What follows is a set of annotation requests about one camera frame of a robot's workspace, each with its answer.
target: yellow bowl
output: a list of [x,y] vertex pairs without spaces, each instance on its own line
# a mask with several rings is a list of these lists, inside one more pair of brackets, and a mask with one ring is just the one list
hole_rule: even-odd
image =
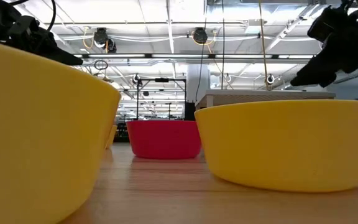
[[109,148],[110,148],[110,145],[111,145],[112,142],[114,141],[114,137],[115,137],[115,135],[116,135],[116,131],[117,131],[117,126],[114,125],[114,126],[111,128],[109,140],[107,141],[107,144],[106,144],[106,149],[109,149]]
[[56,223],[88,198],[119,99],[91,75],[0,45],[0,223]]
[[243,103],[195,115],[208,167],[222,179],[294,192],[358,186],[358,101]]

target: wooden table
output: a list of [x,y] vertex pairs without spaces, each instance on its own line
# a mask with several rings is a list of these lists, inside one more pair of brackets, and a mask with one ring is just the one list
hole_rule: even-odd
[[89,200],[62,223],[358,224],[358,189],[332,194],[259,190],[211,175],[203,158],[155,161],[130,145],[106,150]]
[[334,99],[335,93],[310,91],[267,91],[267,90],[206,90],[205,96],[196,102],[196,109],[272,100]]

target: metal frame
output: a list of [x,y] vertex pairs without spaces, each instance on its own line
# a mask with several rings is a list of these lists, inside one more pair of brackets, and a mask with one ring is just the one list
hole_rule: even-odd
[[[177,83],[178,81],[183,81],[185,83],[185,89],[181,89],[180,91],[184,91],[185,92],[185,102],[186,102],[186,97],[187,97],[187,92],[186,92],[186,88],[187,88],[187,82],[186,79],[177,79],[177,78],[163,78],[164,80],[168,81],[168,82],[175,82]],[[146,91],[143,90],[143,88],[149,84],[150,82],[160,82],[159,80],[163,80],[161,78],[140,78],[137,80],[136,83],[136,120],[139,119],[139,92],[140,91]],[[146,81],[146,83],[142,86],[142,88],[139,88],[139,83],[142,81]],[[168,118],[170,119],[170,115],[171,115],[171,104],[172,103],[167,103],[169,105],[169,109],[168,109]]]

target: red bowl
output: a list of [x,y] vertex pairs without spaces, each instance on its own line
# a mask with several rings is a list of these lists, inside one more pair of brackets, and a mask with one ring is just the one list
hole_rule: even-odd
[[201,150],[195,121],[128,121],[132,152],[148,159],[189,159]]

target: bowl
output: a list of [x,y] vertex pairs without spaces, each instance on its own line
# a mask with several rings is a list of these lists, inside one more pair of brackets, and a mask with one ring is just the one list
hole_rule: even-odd
[[147,159],[189,159],[201,150],[195,121],[128,121],[132,152]]
[[107,141],[106,144],[106,149],[109,149],[110,146],[112,145],[113,141],[114,141],[114,137],[116,135],[116,131],[117,131],[117,126],[113,125],[110,131],[110,135],[109,135],[109,140]]
[[57,223],[80,207],[119,99],[89,74],[0,44],[0,223]]
[[292,192],[358,186],[358,101],[242,103],[195,116],[208,167],[222,179]]

